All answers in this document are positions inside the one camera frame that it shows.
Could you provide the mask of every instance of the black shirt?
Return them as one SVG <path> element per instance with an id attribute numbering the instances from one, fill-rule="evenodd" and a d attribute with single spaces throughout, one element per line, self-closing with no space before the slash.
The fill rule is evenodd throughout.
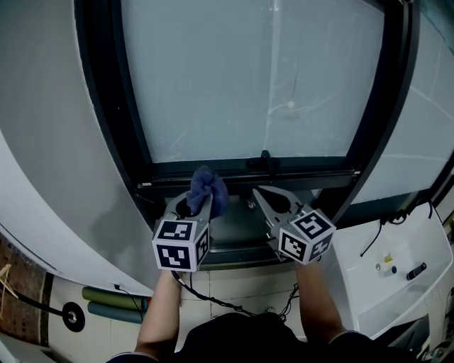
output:
<path id="1" fill-rule="evenodd" d="M 397 348 L 381 347 L 357 332 L 345 332 L 328 345 L 300 342 L 274 313 L 250 318 L 229 313 L 189 332 L 184 347 L 168 362 L 411 362 Z M 146 354 L 118 354 L 109 363 L 153 363 Z"/>

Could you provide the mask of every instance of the window pane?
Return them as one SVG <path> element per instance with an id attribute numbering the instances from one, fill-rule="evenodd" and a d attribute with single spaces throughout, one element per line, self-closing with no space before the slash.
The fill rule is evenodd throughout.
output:
<path id="1" fill-rule="evenodd" d="M 343 156 L 380 53 L 358 0 L 125 0 L 131 79 L 153 162 Z"/>
<path id="2" fill-rule="evenodd" d="M 396 128 L 353 203 L 430 188 L 454 149 L 454 55 L 421 14 L 416 67 Z"/>

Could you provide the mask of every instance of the rag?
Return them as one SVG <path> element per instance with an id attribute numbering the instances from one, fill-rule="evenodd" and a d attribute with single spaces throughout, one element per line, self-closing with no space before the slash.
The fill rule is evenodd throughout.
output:
<path id="1" fill-rule="evenodd" d="M 227 186 L 221 177 L 212 172 L 206 165 L 198 168 L 191 180 L 191 190 L 187 192 L 186 201 L 193 216 L 199 214 L 205 197 L 213 194 L 211 218 L 222 216 L 228 209 Z"/>

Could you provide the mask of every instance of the green foam roll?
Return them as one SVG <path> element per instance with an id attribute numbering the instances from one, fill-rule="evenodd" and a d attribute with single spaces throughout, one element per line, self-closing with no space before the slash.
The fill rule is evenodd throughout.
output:
<path id="1" fill-rule="evenodd" d="M 142 318 L 137 309 L 122 309 L 90 301 L 88 303 L 88 311 L 91 314 L 103 316 L 104 318 L 126 321 L 127 323 L 142 324 Z"/>
<path id="2" fill-rule="evenodd" d="M 84 287 L 82 289 L 82 297 L 85 300 L 101 303 L 104 305 L 115 306 L 117 308 L 137 310 L 137 307 L 144 311 L 146 310 L 147 302 L 141 296 L 132 296 L 128 294 L 118 294 L 101 289 L 93 289 Z"/>

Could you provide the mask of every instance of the tile floor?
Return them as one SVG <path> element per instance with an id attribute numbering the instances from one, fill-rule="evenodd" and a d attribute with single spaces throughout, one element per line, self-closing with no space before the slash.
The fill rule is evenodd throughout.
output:
<path id="1" fill-rule="evenodd" d="M 254 313 L 273 307 L 280 312 L 296 282 L 292 264 L 253 269 L 197 272 L 193 275 L 194 288 L 207 296 L 215 296 L 227 302 L 242 305 Z M 454 286 L 454 267 L 445 275 L 431 294 L 404 321 L 424 316 L 429 312 L 431 343 L 441 341 L 444 311 L 450 288 Z M 83 332 L 70 332 L 58 316 L 49 317 L 50 346 L 73 363 L 106 362 L 111 356 L 135 347 L 140 326 L 117 320 L 102 318 L 87 312 L 88 301 L 82 298 L 82 285 L 55 278 L 50 305 L 61 309 L 68 301 L 78 303 L 85 312 L 86 326 Z M 177 349 L 181 349 L 187 333 L 211 317 L 222 315 L 230 309 L 200 301 L 195 296 L 182 294 L 180 332 Z M 289 326 L 299 338 L 304 338 L 297 301 L 287 317 Z"/>

